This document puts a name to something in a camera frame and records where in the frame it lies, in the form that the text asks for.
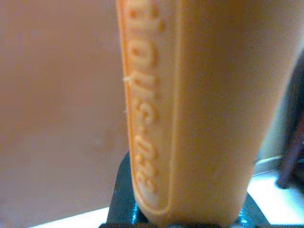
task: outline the beige wall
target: beige wall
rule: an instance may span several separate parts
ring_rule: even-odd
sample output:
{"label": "beige wall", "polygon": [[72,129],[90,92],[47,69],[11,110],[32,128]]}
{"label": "beige wall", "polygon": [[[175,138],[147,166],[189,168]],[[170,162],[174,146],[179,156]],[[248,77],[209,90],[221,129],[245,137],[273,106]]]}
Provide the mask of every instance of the beige wall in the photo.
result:
{"label": "beige wall", "polygon": [[260,159],[283,155],[288,150],[304,100],[304,54],[300,56],[281,103],[260,149]]}
{"label": "beige wall", "polygon": [[0,69],[0,217],[108,206],[128,150],[115,1],[0,1]]}

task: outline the white floor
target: white floor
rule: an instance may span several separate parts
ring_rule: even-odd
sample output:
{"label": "white floor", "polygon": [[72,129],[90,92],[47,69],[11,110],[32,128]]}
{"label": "white floor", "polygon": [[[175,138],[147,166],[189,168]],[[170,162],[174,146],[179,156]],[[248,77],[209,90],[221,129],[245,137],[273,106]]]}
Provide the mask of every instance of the white floor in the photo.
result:
{"label": "white floor", "polygon": [[109,208],[90,211],[32,228],[98,228],[106,222]]}
{"label": "white floor", "polygon": [[[304,195],[294,185],[282,190],[275,185],[278,171],[254,176],[248,193],[271,224],[304,224]],[[64,218],[32,228],[98,228],[106,222],[109,208]]]}
{"label": "white floor", "polygon": [[304,224],[304,194],[295,185],[283,190],[275,185],[278,171],[254,176],[248,193],[270,224]]}

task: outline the orange tube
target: orange tube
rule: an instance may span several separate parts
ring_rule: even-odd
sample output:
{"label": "orange tube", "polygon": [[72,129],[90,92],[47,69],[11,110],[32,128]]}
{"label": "orange tube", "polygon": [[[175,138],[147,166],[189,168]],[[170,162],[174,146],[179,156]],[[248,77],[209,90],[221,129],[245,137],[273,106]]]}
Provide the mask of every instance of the orange tube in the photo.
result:
{"label": "orange tube", "polygon": [[135,198],[153,223],[238,216],[297,58],[302,1],[118,0]]}

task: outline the dark furniture leg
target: dark furniture leg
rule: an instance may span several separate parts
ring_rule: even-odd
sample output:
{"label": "dark furniture leg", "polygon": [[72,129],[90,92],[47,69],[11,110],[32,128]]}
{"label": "dark furniture leg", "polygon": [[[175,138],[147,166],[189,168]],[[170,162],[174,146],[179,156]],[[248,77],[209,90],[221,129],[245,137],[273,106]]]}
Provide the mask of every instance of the dark furniture leg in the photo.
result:
{"label": "dark furniture leg", "polygon": [[303,140],[304,140],[304,113],[301,114],[301,118],[297,125],[294,136],[292,138],[289,150],[287,154],[283,157],[279,179],[276,182],[277,185],[282,189],[288,188],[291,174],[295,168],[295,165],[301,153]]}

